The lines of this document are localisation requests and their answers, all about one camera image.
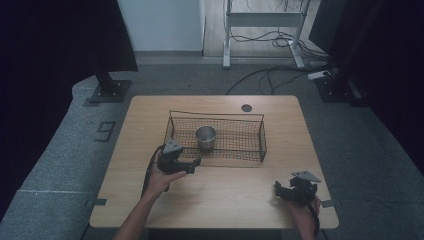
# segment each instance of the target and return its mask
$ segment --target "white wall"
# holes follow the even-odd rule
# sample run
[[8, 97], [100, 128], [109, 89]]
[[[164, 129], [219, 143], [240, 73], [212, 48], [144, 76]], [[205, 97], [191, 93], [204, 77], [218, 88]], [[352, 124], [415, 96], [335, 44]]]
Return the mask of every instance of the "white wall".
[[118, 0], [134, 51], [202, 51], [204, 0]]

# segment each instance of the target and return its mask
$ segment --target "wire basket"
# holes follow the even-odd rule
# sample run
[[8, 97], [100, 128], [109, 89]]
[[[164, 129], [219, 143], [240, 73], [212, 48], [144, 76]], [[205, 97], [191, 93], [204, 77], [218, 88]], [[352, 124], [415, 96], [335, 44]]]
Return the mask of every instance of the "wire basket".
[[[233, 158], [263, 162], [266, 140], [263, 114], [204, 114], [169, 111], [164, 141], [179, 142], [182, 158]], [[211, 126], [216, 131], [215, 147], [210, 153], [200, 151], [196, 130]]]

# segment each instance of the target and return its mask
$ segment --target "black round hole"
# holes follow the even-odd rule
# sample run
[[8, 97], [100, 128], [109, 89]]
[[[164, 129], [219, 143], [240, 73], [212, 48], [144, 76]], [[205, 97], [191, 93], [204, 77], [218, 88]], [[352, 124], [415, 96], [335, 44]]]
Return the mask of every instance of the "black round hole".
[[250, 106], [249, 104], [244, 104], [243, 106], [241, 106], [241, 110], [243, 110], [243, 112], [250, 112], [252, 111], [252, 106]]

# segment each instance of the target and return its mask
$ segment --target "metal cup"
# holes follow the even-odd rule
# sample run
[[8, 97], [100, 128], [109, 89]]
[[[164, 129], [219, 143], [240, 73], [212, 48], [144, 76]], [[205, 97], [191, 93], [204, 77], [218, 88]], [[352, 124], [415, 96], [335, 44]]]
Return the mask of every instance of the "metal cup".
[[200, 151], [210, 153], [215, 148], [216, 131], [211, 126], [201, 126], [196, 131], [197, 144]]

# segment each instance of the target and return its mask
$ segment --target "wooden table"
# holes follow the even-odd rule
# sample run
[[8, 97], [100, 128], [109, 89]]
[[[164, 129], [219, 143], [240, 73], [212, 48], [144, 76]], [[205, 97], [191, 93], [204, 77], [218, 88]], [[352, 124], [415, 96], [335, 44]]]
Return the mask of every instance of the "wooden table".
[[[90, 224], [119, 227], [140, 199], [145, 171], [163, 144], [170, 110], [264, 114], [267, 154], [263, 163], [237, 160], [213, 167], [209, 160], [194, 174], [171, 184], [153, 206], [150, 228], [292, 228], [274, 182], [289, 187], [291, 173], [308, 170], [322, 182], [317, 196], [331, 199], [299, 102], [294, 96], [137, 96], [129, 107]], [[333, 207], [321, 208], [321, 228], [338, 226]]]

